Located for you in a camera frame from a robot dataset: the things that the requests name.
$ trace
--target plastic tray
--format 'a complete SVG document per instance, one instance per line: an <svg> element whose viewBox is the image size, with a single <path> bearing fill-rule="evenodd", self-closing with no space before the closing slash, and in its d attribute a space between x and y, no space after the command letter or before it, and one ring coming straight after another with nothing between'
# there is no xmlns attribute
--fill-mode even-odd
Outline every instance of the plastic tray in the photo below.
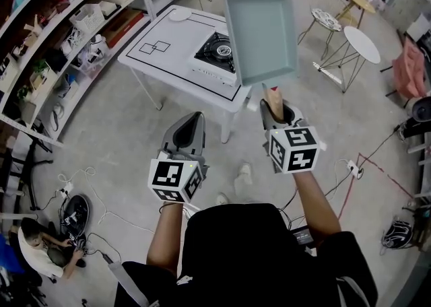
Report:
<svg viewBox="0 0 431 307"><path fill-rule="evenodd" d="M244 86L297 77L292 0L226 0L236 76Z"/></svg>

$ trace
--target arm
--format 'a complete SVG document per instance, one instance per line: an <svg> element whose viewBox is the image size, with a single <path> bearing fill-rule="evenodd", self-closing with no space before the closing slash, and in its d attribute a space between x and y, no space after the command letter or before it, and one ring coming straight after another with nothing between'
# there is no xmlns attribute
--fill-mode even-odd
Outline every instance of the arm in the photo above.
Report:
<svg viewBox="0 0 431 307"><path fill-rule="evenodd" d="M183 204L174 203L165 206L147 255L148 265L169 270L175 277L180 257L182 221Z"/></svg>
<svg viewBox="0 0 431 307"><path fill-rule="evenodd" d="M76 263L82 258L83 254L84 253L82 250L75 250L75 252L73 252L72 259L63 269L63 276L61 276L62 278L69 279L72 276L72 273L76 268Z"/></svg>
<svg viewBox="0 0 431 307"><path fill-rule="evenodd" d="M71 246L69 243L70 242L69 239L61 242L47 233L42 233L42 239L48 240L49 242L53 243L54 245L61 246L61 247L70 247Z"/></svg>
<svg viewBox="0 0 431 307"><path fill-rule="evenodd" d="M339 233L341 226L312 173L302 172L293 175L311 236L319 245L327 236Z"/></svg>

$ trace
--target gray floor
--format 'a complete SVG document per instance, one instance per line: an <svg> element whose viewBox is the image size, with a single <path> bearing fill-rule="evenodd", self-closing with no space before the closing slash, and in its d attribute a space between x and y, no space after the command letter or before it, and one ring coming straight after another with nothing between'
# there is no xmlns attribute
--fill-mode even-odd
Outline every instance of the gray floor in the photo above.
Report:
<svg viewBox="0 0 431 307"><path fill-rule="evenodd" d="M310 0L294 0L298 33L312 20L309 3ZM178 0L178 4L199 8L197 0ZM224 12L224 0L203 1L203 6L205 11ZM359 17L357 9L354 15ZM378 66L366 63L345 95L312 66L312 62L320 62L327 35L319 26L313 28L298 48L299 78L280 86L284 97L301 109L327 144L327 151L321 152L314 171L324 191L335 186L334 164L339 159L356 162L359 158L361 162L360 154L369 155L394 126L406 118L399 104L385 97L392 88L391 72L379 73L379 69L389 66L401 52L395 30L379 14L367 13L361 29L376 44L382 63ZM343 40L343 34L334 35L331 50ZM63 187L57 180L58 174L70 177L75 171L92 166L97 174L89 180L108 210L154 230L160 202L146 187L150 159L156 155L164 131L181 116L197 110L207 119L205 157L211 168L208 179L193 200L196 206L212 206L221 191L232 196L232 181L243 160L253 165L255 183L249 191L250 198L282 206L292 196L293 178L274 175L261 148L264 136L258 112L244 108L236 119L229 142L223 145L218 110L162 83L152 81L152 84L164 97L161 111L153 107L128 69L117 62L106 69L64 130L63 141L67 147L55 149L54 165L35 171L34 188L40 205L44 205L56 189ZM381 306L390 305L391 296L400 290L417 256L415 249L387 251L380 255L380 237L393 216L406 217L400 211L409 199L405 192L412 194L416 190L417 160L417 156L407 155L406 144L393 136L372 157L375 165L364 165L363 178L352 184L350 178L347 179L331 200L337 213L345 205L342 227L353 231L358 238L378 286ZM344 163L337 163L336 169L338 179L344 178L347 172ZM90 230L106 237L124 261L144 263L152 234L112 215L98 224L104 208L84 174L78 173L73 183L74 193L83 193L92 202ZM60 198L53 201L45 215L57 219L60 204ZM298 197L286 211L291 218L302 215ZM115 252L103 241L90 240L95 248L115 258ZM88 267L77 269L70 281L59 280L56 285L49 281L44 283L42 290L48 295L50 306L79 306L82 298L91 306L112 306L116 288L113 276L99 254L87 257L86 261Z"/></svg>

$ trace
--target hand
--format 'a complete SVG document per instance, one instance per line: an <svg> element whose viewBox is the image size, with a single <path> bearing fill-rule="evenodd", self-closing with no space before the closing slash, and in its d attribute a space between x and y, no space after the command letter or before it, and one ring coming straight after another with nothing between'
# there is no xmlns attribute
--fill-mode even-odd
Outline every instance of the hand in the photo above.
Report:
<svg viewBox="0 0 431 307"><path fill-rule="evenodd" d="M75 250L73 252L72 258L75 260L78 260L78 259L82 259L83 256L84 256L83 250Z"/></svg>
<svg viewBox="0 0 431 307"><path fill-rule="evenodd" d="M66 239L60 243L61 247L70 247L72 244L70 243L70 239Z"/></svg>

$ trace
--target white table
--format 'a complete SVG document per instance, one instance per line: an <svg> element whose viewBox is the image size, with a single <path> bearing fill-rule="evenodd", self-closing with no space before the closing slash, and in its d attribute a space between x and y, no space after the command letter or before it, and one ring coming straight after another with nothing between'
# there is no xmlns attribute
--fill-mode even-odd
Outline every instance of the white table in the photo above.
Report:
<svg viewBox="0 0 431 307"><path fill-rule="evenodd" d="M343 94L347 92L347 89L355 80L356 76L358 75L365 61L369 61L370 63L373 63L373 64L380 63L380 53L378 52L376 45L374 45L374 43L371 41L369 37L367 37L367 35L365 35L359 29L351 26L347 26L344 28L344 34L347 40L325 62L323 62L321 65L317 63L313 63L313 65L320 72L322 72L324 75L329 77L329 79L341 89ZM328 61L332 57L334 57L335 54L337 54L337 52L341 50L346 44L348 45L347 45L347 49L344 52L343 58L328 63ZM355 52L347 55L347 52L350 47L352 47L355 50ZM359 69L356 70L360 57L363 58L363 61L359 66ZM352 76L350 77L346 86L341 67L354 60L356 60L355 67L352 71ZM330 69L335 69L335 68L338 68L341 70L341 79L328 71Z"/></svg>
<svg viewBox="0 0 431 307"><path fill-rule="evenodd" d="M170 6L128 45L119 55L120 63L131 68L134 76L158 110L159 97L151 91L147 78L152 77L223 110L222 143L229 139L234 115L241 109L251 87L227 86L192 68L190 61L201 48L205 37L215 28L226 30L223 17L190 9L191 16L175 22Z"/></svg>

